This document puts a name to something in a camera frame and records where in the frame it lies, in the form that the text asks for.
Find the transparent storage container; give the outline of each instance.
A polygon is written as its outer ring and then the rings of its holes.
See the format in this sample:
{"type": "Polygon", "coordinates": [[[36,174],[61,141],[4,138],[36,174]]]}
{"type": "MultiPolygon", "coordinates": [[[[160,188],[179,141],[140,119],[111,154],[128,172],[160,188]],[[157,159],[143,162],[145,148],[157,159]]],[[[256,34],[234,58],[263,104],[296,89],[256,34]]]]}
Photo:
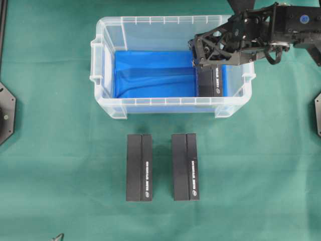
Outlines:
{"type": "Polygon", "coordinates": [[[188,51],[188,40],[227,21],[229,16],[105,17],[91,42],[91,73],[98,104],[115,119],[128,113],[213,112],[229,117],[249,101],[253,63],[227,66],[227,97],[112,98],[115,51],[188,51]]]}

